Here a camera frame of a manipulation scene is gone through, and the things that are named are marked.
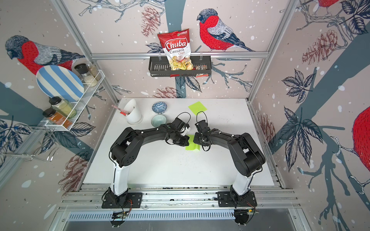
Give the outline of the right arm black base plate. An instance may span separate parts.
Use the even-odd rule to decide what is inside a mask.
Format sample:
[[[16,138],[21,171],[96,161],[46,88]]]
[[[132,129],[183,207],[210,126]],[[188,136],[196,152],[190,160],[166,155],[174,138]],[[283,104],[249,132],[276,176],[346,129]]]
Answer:
[[[238,195],[234,191],[221,191],[217,193],[217,200],[221,208],[257,207],[255,193],[253,191],[249,191],[243,195]]]

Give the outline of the orange sauce jar black lid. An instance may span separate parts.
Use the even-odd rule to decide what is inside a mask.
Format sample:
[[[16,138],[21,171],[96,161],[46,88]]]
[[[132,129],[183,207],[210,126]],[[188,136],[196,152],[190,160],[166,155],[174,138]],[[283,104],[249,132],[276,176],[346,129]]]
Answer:
[[[64,115],[53,108],[46,109],[45,111],[43,111],[42,115],[49,121],[51,121],[52,124],[62,125],[66,129],[69,129],[72,126],[71,121],[69,121]]]

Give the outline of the pale green ceramic bowl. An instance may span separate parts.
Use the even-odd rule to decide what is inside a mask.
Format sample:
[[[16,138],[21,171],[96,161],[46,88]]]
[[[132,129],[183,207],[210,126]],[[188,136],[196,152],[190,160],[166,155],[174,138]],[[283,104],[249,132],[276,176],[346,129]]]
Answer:
[[[160,125],[166,124],[167,118],[164,115],[155,115],[151,119],[151,125],[155,128],[159,127]]]

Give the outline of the blue white striped plate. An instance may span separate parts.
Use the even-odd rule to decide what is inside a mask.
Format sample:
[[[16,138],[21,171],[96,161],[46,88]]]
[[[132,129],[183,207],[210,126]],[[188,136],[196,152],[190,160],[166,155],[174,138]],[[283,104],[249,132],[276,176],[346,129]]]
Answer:
[[[72,71],[57,65],[47,65],[38,70],[39,88],[49,97],[60,97],[71,103],[80,100],[85,92],[83,82]]]

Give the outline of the red Chuba cassava chips bag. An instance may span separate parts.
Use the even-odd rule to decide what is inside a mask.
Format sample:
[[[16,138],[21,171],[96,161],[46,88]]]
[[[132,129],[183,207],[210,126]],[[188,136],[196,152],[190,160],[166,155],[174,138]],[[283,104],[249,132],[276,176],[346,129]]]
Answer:
[[[172,71],[193,70],[189,29],[158,34]]]

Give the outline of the red pink utensil in cup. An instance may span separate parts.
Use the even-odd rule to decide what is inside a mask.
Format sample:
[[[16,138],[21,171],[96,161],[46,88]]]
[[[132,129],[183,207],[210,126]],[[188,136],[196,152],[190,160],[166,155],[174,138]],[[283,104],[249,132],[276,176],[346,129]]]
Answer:
[[[117,106],[115,106],[115,105],[112,105],[112,107],[114,108],[114,109],[116,109],[116,110],[118,110],[122,115],[124,115],[124,116],[128,116],[129,115],[129,113],[127,112],[127,111],[125,111],[125,110],[123,110],[123,109],[121,109],[121,108],[118,108]]]

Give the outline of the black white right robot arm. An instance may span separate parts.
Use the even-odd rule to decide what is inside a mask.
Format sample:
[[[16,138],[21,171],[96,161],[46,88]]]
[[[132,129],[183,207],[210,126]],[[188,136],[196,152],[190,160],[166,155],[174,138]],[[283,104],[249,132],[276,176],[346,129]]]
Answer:
[[[195,124],[197,132],[194,143],[207,147],[209,151],[213,145],[230,151],[235,168],[239,172],[230,188],[230,197],[235,204],[245,201],[251,193],[251,182],[254,176],[263,171],[266,158],[252,136],[228,134],[218,129],[210,129],[208,122],[202,120]]]

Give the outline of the blue patterned small bowl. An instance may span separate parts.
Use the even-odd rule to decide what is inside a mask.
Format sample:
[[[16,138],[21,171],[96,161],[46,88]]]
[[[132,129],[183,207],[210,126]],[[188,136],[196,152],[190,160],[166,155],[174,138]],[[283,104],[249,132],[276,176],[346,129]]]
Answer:
[[[152,105],[152,111],[156,114],[163,114],[167,110],[168,106],[165,102],[156,102]]]

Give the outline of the green sauce jar black lid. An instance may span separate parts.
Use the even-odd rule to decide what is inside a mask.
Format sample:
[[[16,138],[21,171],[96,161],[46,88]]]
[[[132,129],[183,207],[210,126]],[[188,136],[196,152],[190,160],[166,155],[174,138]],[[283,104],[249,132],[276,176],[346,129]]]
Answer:
[[[56,96],[49,99],[49,103],[53,109],[60,112],[66,118],[73,118],[77,114],[74,106],[68,100]]]

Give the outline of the brown spice glass jar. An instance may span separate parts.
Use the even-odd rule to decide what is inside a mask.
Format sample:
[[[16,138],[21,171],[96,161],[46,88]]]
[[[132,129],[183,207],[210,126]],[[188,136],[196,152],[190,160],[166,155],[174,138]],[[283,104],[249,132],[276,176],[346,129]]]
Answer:
[[[89,72],[91,73],[91,75],[93,75],[93,77],[95,77],[96,81],[99,81],[101,79],[101,77],[99,75],[99,70],[96,67],[96,65],[93,64],[93,63],[88,63],[87,67],[88,67]]]

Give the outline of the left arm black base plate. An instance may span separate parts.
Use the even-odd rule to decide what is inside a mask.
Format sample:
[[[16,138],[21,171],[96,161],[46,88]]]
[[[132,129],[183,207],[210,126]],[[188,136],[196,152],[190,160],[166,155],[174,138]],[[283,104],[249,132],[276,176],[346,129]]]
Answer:
[[[142,202],[142,193],[125,192],[120,196],[114,195],[109,191],[105,194],[101,208],[103,209],[130,209],[140,208]]]

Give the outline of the black lid spice grinder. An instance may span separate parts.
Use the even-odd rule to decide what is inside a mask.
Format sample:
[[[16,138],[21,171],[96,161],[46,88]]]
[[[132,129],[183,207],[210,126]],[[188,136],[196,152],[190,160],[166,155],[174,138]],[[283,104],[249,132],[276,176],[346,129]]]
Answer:
[[[78,64],[74,68],[81,75],[83,83],[85,83],[87,87],[94,87],[98,84],[98,81],[90,73],[86,64]]]

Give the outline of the white utensil holder cup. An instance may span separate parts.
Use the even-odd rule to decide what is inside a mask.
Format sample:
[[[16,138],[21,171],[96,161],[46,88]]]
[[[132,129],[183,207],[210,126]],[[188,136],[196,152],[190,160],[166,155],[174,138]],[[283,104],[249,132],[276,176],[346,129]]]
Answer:
[[[128,113],[126,116],[128,124],[137,125],[142,122],[143,116],[135,99],[131,99],[123,110]]]

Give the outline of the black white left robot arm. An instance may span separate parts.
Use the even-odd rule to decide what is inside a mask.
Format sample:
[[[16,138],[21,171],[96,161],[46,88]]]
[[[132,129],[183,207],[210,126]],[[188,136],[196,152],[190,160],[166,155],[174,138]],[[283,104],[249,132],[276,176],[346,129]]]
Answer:
[[[112,144],[109,151],[109,159],[114,163],[114,177],[110,191],[116,197],[120,197],[128,191],[129,166],[137,159],[143,145],[155,141],[165,141],[167,144],[186,147],[189,146],[189,137],[186,135],[189,130],[189,124],[178,117],[171,123],[162,124],[152,129],[126,128]]]

